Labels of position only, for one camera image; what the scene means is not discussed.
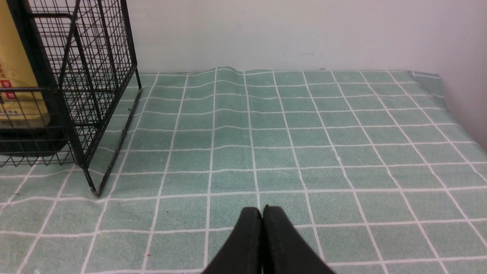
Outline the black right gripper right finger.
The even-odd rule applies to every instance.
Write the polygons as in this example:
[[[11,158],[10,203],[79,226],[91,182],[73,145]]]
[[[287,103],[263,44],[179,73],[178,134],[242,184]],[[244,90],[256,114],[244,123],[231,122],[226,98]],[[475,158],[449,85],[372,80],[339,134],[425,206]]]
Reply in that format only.
[[[263,210],[264,274],[334,274],[311,249],[281,207]]]

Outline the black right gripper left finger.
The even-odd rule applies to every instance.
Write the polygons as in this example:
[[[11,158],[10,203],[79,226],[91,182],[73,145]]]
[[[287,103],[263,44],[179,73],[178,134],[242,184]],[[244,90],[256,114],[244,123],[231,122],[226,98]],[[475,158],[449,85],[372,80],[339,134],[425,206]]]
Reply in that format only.
[[[257,208],[245,207],[233,231],[204,274],[260,274],[262,219]]]

